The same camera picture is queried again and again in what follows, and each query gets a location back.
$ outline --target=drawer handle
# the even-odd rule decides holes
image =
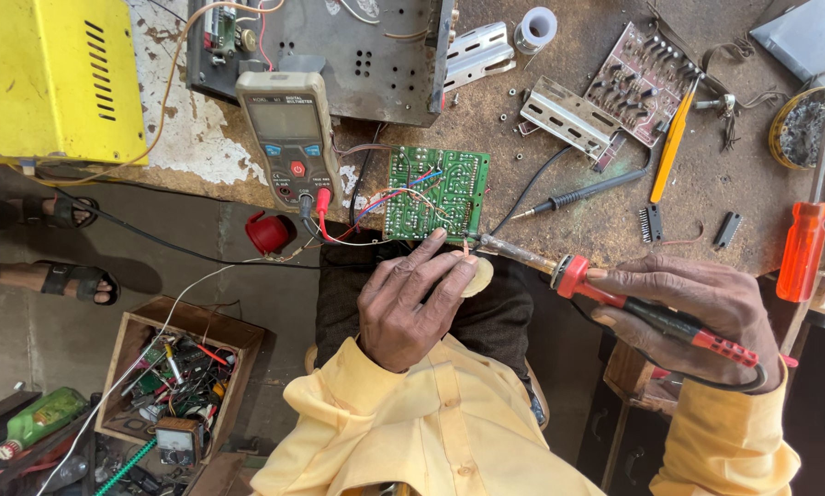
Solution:
[[[606,417],[608,415],[608,409],[604,408],[601,412],[596,413],[593,416],[593,421],[589,423],[589,431],[593,433],[595,436],[595,440],[602,442],[602,438],[599,437],[599,434],[595,433],[595,428],[599,425],[599,421],[602,420],[602,417]]]
[[[635,479],[633,479],[633,463],[641,457],[645,456],[645,448],[642,446],[637,446],[636,449],[631,451],[629,455],[627,455],[627,463],[624,465],[624,472],[627,473],[627,479],[630,479],[630,484],[635,485]]]

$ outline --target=maroon circuit board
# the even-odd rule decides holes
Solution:
[[[628,23],[584,98],[652,147],[669,128],[696,74],[695,65],[659,35]]]

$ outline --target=red cup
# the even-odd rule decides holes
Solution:
[[[261,255],[270,254],[278,246],[284,244],[289,237],[284,222],[274,215],[259,220],[263,215],[265,215],[264,210],[258,214],[253,214],[244,224],[247,237],[250,238],[253,246]]]

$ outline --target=worn workbench surface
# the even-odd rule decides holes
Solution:
[[[318,5],[332,2],[310,1]],[[185,0],[160,3],[182,17],[187,15]],[[151,140],[170,55],[182,25],[170,13],[146,0],[129,0],[129,4],[143,118]],[[699,56],[715,43],[732,41],[744,34],[768,4],[770,0],[746,3],[678,0],[661,3],[660,8]],[[516,69],[459,88],[460,103],[455,107],[447,105],[430,129],[389,126],[381,135],[383,143],[491,153],[489,186],[492,189],[484,197],[481,232],[498,224],[531,176],[564,146],[564,142],[545,131],[528,138],[514,132],[521,119],[518,114],[523,88],[532,87],[541,75],[546,75],[581,94],[589,85],[589,75],[599,69],[627,21],[646,29],[651,19],[644,0],[462,0],[461,17],[455,29],[463,34],[503,20],[508,30],[512,30],[512,22],[520,21],[534,6],[551,8],[559,19],[559,31],[528,69],[523,70],[528,57],[517,53]],[[361,24],[360,28],[369,27]],[[281,27],[267,24],[267,29]],[[797,91],[800,82],[759,46],[756,49],[757,54],[744,63],[716,56],[710,71],[737,92],[738,101],[748,101],[772,85],[790,95]],[[182,71],[185,71],[184,60],[185,54],[182,54]],[[271,193],[264,184],[262,153],[247,136],[241,110],[186,91],[183,80],[183,73],[180,80],[174,80],[164,135],[150,155],[151,165],[125,168],[115,175],[179,191],[273,207]],[[510,88],[517,90],[516,96],[508,95]],[[447,96],[447,102],[453,94]],[[711,99],[710,96],[702,90],[698,100]],[[731,152],[722,152],[724,123],[715,118],[712,110],[692,111],[688,116],[685,138],[660,208],[667,240],[695,238],[699,233],[697,220],[700,220],[705,224],[705,235],[699,242],[660,246],[641,241],[638,211],[648,203],[653,174],[637,183],[572,204],[567,210],[509,221],[500,235],[546,256],[583,254],[594,265],[601,266],[653,252],[720,261],[751,274],[775,270],[780,266],[785,232],[791,225],[791,205],[806,199],[813,177],[810,171],[786,169],[770,156],[767,133],[777,110],[778,107],[768,105],[743,110],[737,119],[740,140]],[[499,119],[501,114],[508,116],[506,122]],[[337,144],[347,148],[370,141],[374,129],[374,123],[342,120],[335,126]],[[519,152],[523,158],[517,161]],[[364,155],[362,152],[341,160],[345,205],[349,203],[349,193]],[[589,168],[583,153],[572,150],[542,175],[522,209],[548,195],[568,192],[638,168],[644,164],[645,156],[643,146],[628,140],[615,163],[600,176]],[[387,180],[387,153],[377,152],[375,158],[362,188],[366,197],[383,187]],[[744,221],[730,247],[716,252],[712,238],[728,210],[741,214]],[[380,216],[372,217],[371,226],[381,225]],[[347,222],[347,211],[331,212],[330,219]]]

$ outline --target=analog multimeter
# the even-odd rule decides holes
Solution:
[[[318,73],[243,73],[235,85],[247,125],[265,156],[275,206],[299,208],[299,197],[330,190],[338,204],[339,163],[330,140],[330,112]]]

